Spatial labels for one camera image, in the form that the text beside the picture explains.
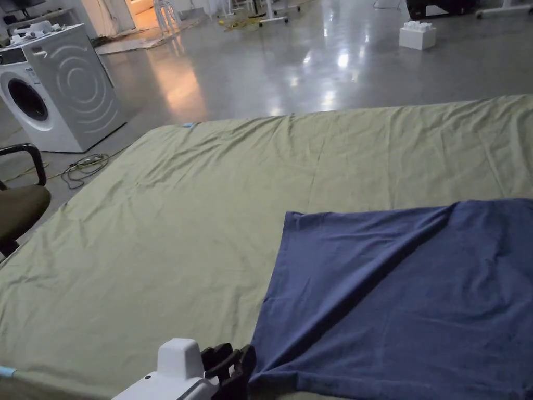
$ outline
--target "doorway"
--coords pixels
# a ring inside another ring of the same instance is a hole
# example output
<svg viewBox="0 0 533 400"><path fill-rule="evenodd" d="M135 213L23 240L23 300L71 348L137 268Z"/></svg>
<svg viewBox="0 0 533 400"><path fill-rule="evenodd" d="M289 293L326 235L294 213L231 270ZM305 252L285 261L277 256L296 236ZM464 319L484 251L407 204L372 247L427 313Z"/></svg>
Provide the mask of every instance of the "doorway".
<svg viewBox="0 0 533 400"><path fill-rule="evenodd" d="M139 30L157 28L156 13L153 0L126 0L129 2L135 26Z"/></svg>

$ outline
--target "washing machine control panel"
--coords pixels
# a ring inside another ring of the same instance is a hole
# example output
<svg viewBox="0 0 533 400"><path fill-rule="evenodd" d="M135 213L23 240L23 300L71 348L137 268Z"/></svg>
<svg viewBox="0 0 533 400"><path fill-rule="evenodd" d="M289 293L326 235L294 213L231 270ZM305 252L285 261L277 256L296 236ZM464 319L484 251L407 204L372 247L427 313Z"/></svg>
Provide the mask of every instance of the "washing machine control panel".
<svg viewBox="0 0 533 400"><path fill-rule="evenodd" d="M16 49L1 49L0 50L0 65L16 64L18 62L26 62L26 56L20 48Z"/></svg>

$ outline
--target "chair armrest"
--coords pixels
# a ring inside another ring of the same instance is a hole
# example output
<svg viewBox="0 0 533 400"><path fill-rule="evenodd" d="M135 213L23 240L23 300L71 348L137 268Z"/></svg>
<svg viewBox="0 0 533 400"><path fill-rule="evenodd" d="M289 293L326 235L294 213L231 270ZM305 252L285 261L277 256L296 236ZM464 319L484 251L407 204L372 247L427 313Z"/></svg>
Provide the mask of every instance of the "chair armrest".
<svg viewBox="0 0 533 400"><path fill-rule="evenodd" d="M41 158L41 152L37 147L31 143L23 143L21 145L14 145L9 147L4 147L0 149L0 156L5 156L7 154L18 153L19 151L26 151L30 153L31 158L33 159L35 170L37 171L37 176L39 177L38 185L46 185L46 172L44 171L43 159ZM5 190L5 185L0 182L0 190Z"/></svg>

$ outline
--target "yellow cable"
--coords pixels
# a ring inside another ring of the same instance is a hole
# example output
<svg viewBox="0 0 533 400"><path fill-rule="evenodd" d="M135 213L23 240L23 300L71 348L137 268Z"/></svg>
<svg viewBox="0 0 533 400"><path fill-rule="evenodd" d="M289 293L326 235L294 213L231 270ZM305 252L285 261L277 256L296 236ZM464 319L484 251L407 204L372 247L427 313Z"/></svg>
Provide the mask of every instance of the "yellow cable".
<svg viewBox="0 0 533 400"><path fill-rule="evenodd" d="M109 156L108 159L112 159L112 158L115 157L117 154L119 154L119 153L121 153L122 151L126 150L128 147L129 147L129 146L126 146L126 147L124 147L122 150L119 150L119 151L117 151L117 152L111 154L111 155ZM102 161L95 161L94 163L84 165L83 168L88 167L88 166L91 166L91 165L95 165L95 164L100 164L101 162L102 162ZM48 163L48 162L43 163L43 166L44 166L45 168L48 167L49 165L50 165L50 163ZM35 170L35 166L31 166L31 167L29 167L29 168L26 168L23 172L21 172L21 173L18 174L18 175L15 175L14 177L11 177L11 178L8 178L8 179L3 179L3 180L0 179L0 180L1 180L2 182L4 182L4 183L7 183L7 182L11 182L11 181L13 181L13 180L15 180L15 179L18 179L18 178L20 178L20 177L23 177L24 175L31 174L31 173L33 173L33 172L36 172L36 170ZM60 176L63 175L63 174L64 174L64 172L60 172L60 173L58 173L58 174L52 175L51 177L46 177L46 179L47 179L47 180L50 180L50 179L53 179L53 178L57 178L57 177L60 177Z"/></svg>

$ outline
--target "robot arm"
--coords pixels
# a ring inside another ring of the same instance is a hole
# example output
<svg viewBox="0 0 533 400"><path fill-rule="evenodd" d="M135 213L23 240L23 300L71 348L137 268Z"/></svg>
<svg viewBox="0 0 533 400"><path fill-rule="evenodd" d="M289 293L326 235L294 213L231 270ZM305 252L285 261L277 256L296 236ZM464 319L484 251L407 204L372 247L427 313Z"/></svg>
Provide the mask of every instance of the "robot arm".
<svg viewBox="0 0 533 400"><path fill-rule="evenodd" d="M200 352L190 339L172 339L159 348L157 371L145 375L114 400L246 400L255 368L255 350L229 343Z"/></svg>

